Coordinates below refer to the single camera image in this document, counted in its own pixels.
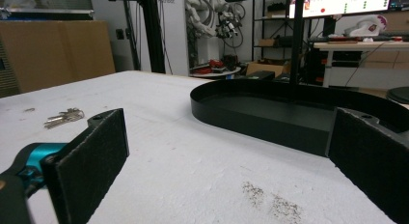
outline computer screen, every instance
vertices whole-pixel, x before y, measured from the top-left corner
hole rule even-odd
[[[409,0],[391,0],[389,8],[394,11],[409,10]]]
[[[388,10],[390,0],[304,0],[304,17],[333,14],[365,14]],[[288,15],[294,18],[295,0],[289,0]]]

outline cabinet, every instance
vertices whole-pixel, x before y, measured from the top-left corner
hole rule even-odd
[[[256,0],[253,0],[253,16],[252,16],[252,61],[255,60],[255,49],[260,48],[261,51],[261,58],[264,57],[264,48],[279,48],[279,46],[273,45],[273,46],[259,46],[259,44],[255,41],[255,38],[258,34],[256,34],[256,26],[259,26],[260,24],[260,31],[261,31],[261,38],[262,39],[271,39],[276,37],[281,30],[284,31],[284,37],[287,36],[288,31],[291,31],[292,33],[292,26],[289,18],[287,18],[287,12],[283,15],[278,15],[277,17],[265,17],[265,0],[262,0],[262,16],[261,18],[256,18]],[[266,23],[277,23],[279,24],[279,27],[274,28],[273,32],[270,32],[268,36],[266,35],[265,28],[266,28]],[[286,48],[281,47],[280,48],[283,50],[283,58],[286,57]]]

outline key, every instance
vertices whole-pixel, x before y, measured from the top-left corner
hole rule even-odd
[[[84,118],[84,112],[78,108],[70,108],[66,112],[60,112],[60,115],[48,118],[44,123],[47,129],[54,128],[69,122],[75,122]]]

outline white desk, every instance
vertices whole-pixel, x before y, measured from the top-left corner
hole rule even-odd
[[[189,94],[206,81],[126,71],[1,98],[0,172],[24,146],[87,126],[47,130],[47,117],[122,107],[130,157],[90,223],[393,223],[329,159],[196,120]],[[29,204],[37,223],[57,223],[46,190]]]
[[[391,89],[407,86],[409,69],[370,69],[332,67],[334,51],[409,51],[409,42],[358,42],[329,44],[317,42],[315,48],[328,51],[323,86],[347,86],[375,89]]]

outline black round object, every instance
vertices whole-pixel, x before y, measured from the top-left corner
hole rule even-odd
[[[388,91],[386,98],[399,103],[409,104],[409,87],[393,88]]]

